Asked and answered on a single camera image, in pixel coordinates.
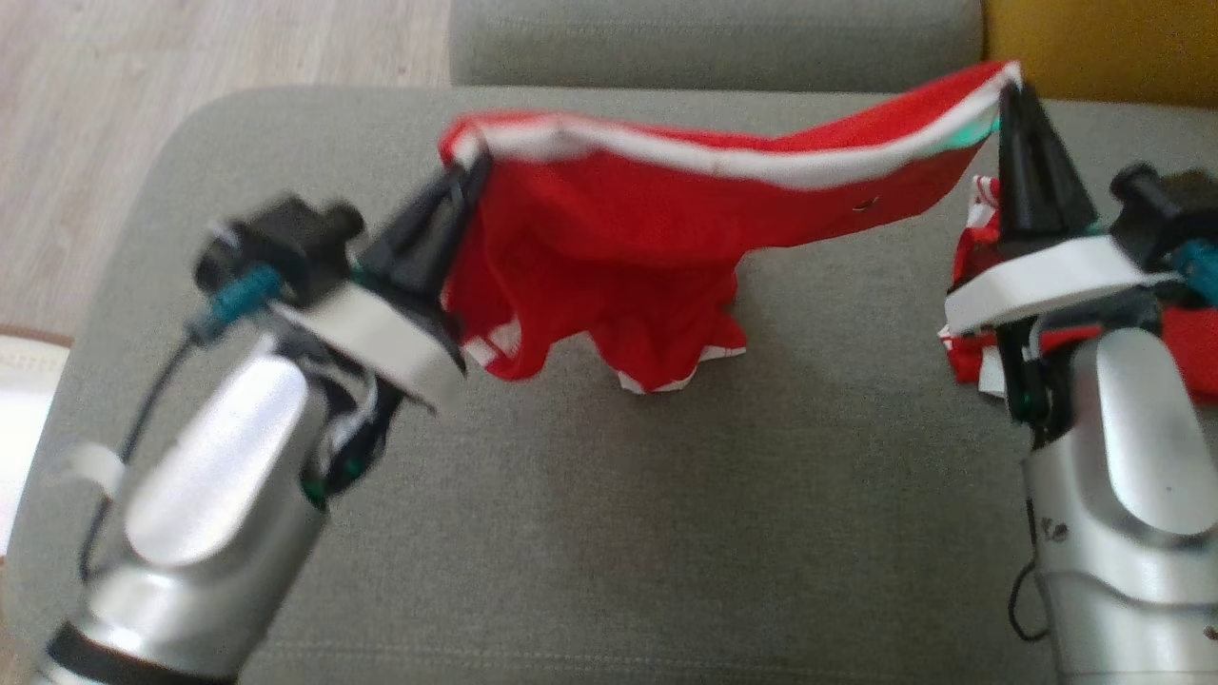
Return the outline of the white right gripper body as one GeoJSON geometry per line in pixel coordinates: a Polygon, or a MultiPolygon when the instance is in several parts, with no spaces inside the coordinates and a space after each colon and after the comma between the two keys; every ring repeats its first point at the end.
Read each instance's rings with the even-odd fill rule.
{"type": "Polygon", "coordinates": [[[1108,236],[1088,236],[991,264],[944,302],[943,346],[959,382],[1002,390],[1037,445],[1069,424],[1065,364],[1105,329],[1162,330],[1181,275],[1145,271],[1108,236]]]}

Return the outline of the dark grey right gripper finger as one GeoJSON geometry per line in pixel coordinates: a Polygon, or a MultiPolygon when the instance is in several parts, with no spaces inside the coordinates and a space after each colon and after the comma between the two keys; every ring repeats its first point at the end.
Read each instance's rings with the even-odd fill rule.
{"type": "Polygon", "coordinates": [[[1018,88],[1018,250],[1088,235],[1099,212],[1030,84],[1018,88]]]}
{"type": "Polygon", "coordinates": [[[1021,87],[1004,87],[1000,99],[999,180],[1001,243],[1030,238],[1030,138],[1021,87]]]}

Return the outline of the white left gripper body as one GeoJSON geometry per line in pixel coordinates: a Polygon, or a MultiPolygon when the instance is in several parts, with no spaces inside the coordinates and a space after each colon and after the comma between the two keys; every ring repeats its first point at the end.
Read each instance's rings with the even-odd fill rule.
{"type": "Polygon", "coordinates": [[[270,312],[324,349],[326,362],[365,382],[354,410],[326,429],[323,466],[301,477],[304,499],[315,506],[326,506],[378,464],[406,403],[442,414],[460,399],[466,363],[438,311],[397,308],[347,282],[309,307],[275,301],[270,312]]]}

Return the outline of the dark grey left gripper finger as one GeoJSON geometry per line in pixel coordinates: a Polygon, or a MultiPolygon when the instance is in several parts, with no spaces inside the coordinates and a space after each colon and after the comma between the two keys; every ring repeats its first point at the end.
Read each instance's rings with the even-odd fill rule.
{"type": "Polygon", "coordinates": [[[466,169],[445,168],[367,246],[362,273],[393,289],[440,289],[468,225],[466,169]]]}
{"type": "Polygon", "coordinates": [[[445,282],[460,256],[493,158],[479,152],[468,165],[440,169],[415,196],[409,240],[409,308],[429,318],[442,317],[445,282]]]}

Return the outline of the red shorts with white stripes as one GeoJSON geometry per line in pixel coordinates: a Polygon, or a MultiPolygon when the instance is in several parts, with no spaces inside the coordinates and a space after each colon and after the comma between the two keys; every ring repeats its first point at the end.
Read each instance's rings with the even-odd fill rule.
{"type": "Polygon", "coordinates": [[[636,394],[678,390],[742,355],[737,267],[766,247],[922,215],[993,130],[1017,61],[945,76],[783,137],[661,128],[564,111],[477,111],[438,144],[491,165],[443,303],[462,349],[501,379],[588,336],[636,394]]]}

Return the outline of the red Bulls basketball jersey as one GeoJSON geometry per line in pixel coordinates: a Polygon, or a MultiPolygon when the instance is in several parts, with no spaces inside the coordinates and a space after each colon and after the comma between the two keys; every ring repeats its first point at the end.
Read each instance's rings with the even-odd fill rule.
{"type": "MultiPolygon", "coordinates": [[[[996,177],[974,176],[970,183],[970,216],[952,260],[952,290],[1004,260],[996,251],[999,190],[996,177]]],[[[948,363],[956,382],[1004,399],[1006,385],[995,334],[962,336],[943,328],[938,338],[948,352],[948,363]]],[[[1218,403],[1218,311],[1167,307],[1163,311],[1163,342],[1169,347],[1192,399],[1201,403],[1218,403]]]]}

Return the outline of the yellow sofa backrest cushion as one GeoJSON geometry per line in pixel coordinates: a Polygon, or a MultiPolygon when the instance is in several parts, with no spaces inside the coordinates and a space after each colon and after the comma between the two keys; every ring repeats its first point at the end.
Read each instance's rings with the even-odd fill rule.
{"type": "Polygon", "coordinates": [[[983,0],[987,59],[1044,98],[1218,108],[1218,0],[983,0]]]}

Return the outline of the grey fabric sofa seat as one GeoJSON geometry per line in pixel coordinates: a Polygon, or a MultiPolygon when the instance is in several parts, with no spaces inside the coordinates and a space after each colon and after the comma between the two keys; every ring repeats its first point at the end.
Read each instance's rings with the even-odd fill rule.
{"type": "Polygon", "coordinates": [[[978,65],[983,0],[452,0],[463,87],[903,91],[978,65]]]}

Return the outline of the grey sofa cushion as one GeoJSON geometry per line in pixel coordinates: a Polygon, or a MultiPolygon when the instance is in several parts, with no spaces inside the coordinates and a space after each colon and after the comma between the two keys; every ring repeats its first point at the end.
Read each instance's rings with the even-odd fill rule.
{"type": "MultiPolygon", "coordinates": [[[[866,96],[555,89],[241,91],[149,173],[69,356],[5,566],[37,644],[80,594],[94,494],[57,478],[118,438],[197,303],[201,221],[291,186],[382,216],[474,108],[788,130],[866,96]]],[[[1005,413],[955,385],[932,332],[955,225],[923,218],[745,264],[744,360],[664,396],[618,389],[590,342],[542,377],[475,373],[453,421],[406,412],[253,659],[253,685],[1054,683],[1001,598],[1030,534],[1005,413]]]]}

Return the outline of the white floor mat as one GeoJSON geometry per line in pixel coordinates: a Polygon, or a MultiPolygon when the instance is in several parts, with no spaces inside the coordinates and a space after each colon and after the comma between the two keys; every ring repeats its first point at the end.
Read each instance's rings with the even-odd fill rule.
{"type": "Polygon", "coordinates": [[[0,325],[0,567],[69,345],[0,325]]]}

